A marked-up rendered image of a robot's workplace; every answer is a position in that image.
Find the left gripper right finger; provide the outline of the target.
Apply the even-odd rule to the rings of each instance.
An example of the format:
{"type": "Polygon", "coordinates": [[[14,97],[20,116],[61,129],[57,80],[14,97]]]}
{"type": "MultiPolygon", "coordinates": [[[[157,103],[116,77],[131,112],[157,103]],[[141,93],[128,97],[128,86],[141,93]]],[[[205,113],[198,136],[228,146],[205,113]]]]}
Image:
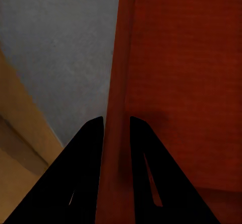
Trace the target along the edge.
{"type": "Polygon", "coordinates": [[[149,124],[130,117],[136,224],[220,224],[149,124]],[[145,157],[163,207],[153,201],[145,157]]]}

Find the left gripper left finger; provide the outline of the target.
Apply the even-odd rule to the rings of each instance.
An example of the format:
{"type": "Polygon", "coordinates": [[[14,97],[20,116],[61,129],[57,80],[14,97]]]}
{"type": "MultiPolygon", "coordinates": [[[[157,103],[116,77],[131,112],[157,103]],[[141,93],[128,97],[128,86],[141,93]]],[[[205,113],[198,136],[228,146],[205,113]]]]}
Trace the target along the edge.
{"type": "Polygon", "coordinates": [[[4,224],[95,224],[103,116],[86,122],[4,224]]]}

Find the storage box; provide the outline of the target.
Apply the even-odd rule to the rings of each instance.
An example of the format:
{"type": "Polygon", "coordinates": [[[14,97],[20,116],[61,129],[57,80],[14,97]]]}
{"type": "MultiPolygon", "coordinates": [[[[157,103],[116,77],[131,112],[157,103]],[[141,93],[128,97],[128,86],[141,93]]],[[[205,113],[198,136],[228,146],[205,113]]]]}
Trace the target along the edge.
{"type": "Polygon", "coordinates": [[[136,224],[131,116],[220,224],[242,224],[242,0],[119,0],[95,224],[136,224]]]}

